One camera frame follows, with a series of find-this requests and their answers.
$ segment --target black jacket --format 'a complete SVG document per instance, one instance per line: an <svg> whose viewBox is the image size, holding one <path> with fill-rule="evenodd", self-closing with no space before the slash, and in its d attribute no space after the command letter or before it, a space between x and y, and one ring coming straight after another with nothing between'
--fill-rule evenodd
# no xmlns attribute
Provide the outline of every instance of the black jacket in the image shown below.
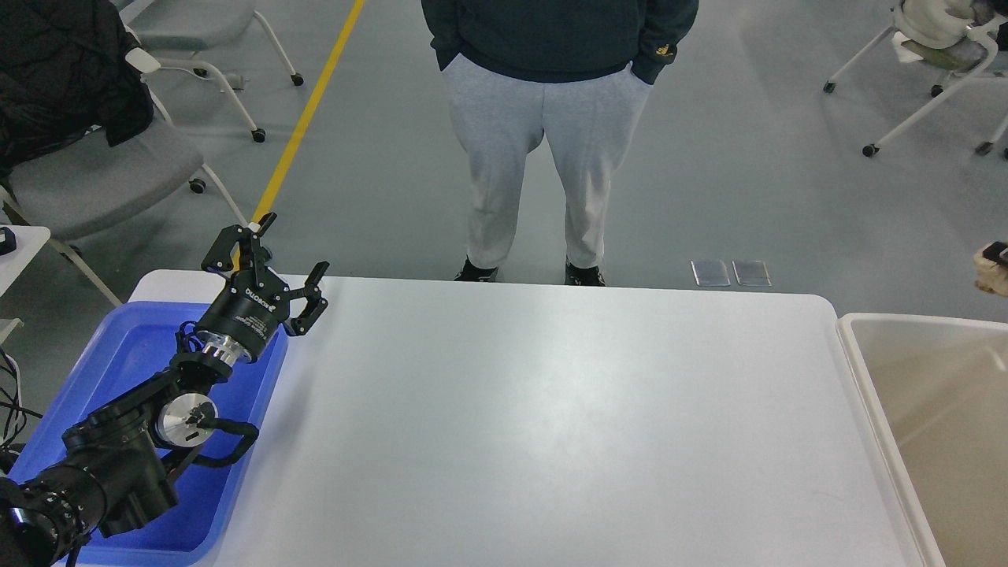
<svg viewBox="0 0 1008 567"><path fill-rule="evenodd" d="M105 126L139 134L153 108L125 61L138 43L109 0L0 0L0 176Z"/></svg>
<svg viewBox="0 0 1008 567"><path fill-rule="evenodd" d="M421 0L442 70L462 52L540 83L633 72L653 84L675 59L698 0Z"/></svg>

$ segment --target gray chair seat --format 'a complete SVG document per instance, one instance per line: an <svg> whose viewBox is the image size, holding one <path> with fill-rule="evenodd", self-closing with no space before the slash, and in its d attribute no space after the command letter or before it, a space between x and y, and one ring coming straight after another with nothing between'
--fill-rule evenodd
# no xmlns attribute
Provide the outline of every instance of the gray chair seat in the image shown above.
<svg viewBox="0 0 1008 567"><path fill-rule="evenodd" d="M57 240L125 221L185 184L203 165L193 142L159 117L109 147L102 131L14 167L10 187L25 217Z"/></svg>
<svg viewBox="0 0 1008 567"><path fill-rule="evenodd" d="M255 0L156 0L129 22L147 49L202 51L248 27Z"/></svg>

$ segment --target metal floor plate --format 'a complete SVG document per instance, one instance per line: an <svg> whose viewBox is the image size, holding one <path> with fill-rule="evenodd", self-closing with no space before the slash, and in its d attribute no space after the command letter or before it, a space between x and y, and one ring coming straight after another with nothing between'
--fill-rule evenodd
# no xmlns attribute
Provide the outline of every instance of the metal floor plate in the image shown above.
<svg viewBox="0 0 1008 567"><path fill-rule="evenodd" d="M732 260L735 267L735 277L739 280L739 286L750 286L758 288L768 288L770 273L766 270L766 264L760 260Z"/></svg>
<svg viewBox="0 0 1008 567"><path fill-rule="evenodd" d="M694 268L694 277L697 285L703 287L725 287L731 286L732 280L728 277L728 266L721 260L690 260Z"/></svg>

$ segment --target yellow floor line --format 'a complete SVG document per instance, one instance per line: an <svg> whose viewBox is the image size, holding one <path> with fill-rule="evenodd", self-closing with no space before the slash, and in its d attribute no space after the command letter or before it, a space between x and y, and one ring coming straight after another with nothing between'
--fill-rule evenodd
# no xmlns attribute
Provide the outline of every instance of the yellow floor line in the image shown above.
<svg viewBox="0 0 1008 567"><path fill-rule="evenodd" d="M308 129L308 124L311 123L311 118L319 108L319 102L322 101L322 96L326 93L326 87L329 86L329 80L333 77L336 64L339 63L343 48L346 46L347 40L350 38L350 33L354 30L354 25L357 23L357 18L361 14L361 9L364 8L364 1L356 0L354 7L350 9L350 15L347 16L347 22L343 25L343 31L340 32L340 37L337 38L336 45L333 46L333 51L329 54L326 67L323 68L322 74L319 77L319 83L316 85L314 90L311 91L311 97L308 98L308 102L301 112L301 117L297 120L297 125L294 126L293 133L290 134L290 140L287 141L287 147L283 149L280 161L276 164L276 168L273 169L273 177L270 178L269 184L262 194L262 198L259 199L255 213L252 214L252 220L259 220L273 207L273 201L276 200L276 195L280 192L280 186L283 185L283 180L287 177L290 163L294 160L294 155L297 154L297 148L301 145L304 132Z"/></svg>

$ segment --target blue plastic tray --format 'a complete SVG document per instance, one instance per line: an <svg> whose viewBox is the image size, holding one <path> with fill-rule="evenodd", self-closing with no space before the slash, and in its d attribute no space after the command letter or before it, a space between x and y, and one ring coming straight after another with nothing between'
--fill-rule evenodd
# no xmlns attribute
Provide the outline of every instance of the blue plastic tray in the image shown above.
<svg viewBox="0 0 1008 567"><path fill-rule="evenodd" d="M206 305L136 302L110 313L98 327L80 360L45 413L10 477L24 482L66 456L60 436L91 411L100 408L167 366L175 353L174 332L184 321L196 321ZM282 332L255 364L237 364L231 379L213 387L210 398L221 417L262 424L266 406L287 350ZM235 436L217 433L203 454L220 457L237 443ZM223 469L191 466L175 483L180 503L142 530L105 539L95 538L81 552L82 563L124 567L192 565L221 536L251 451Z"/></svg>

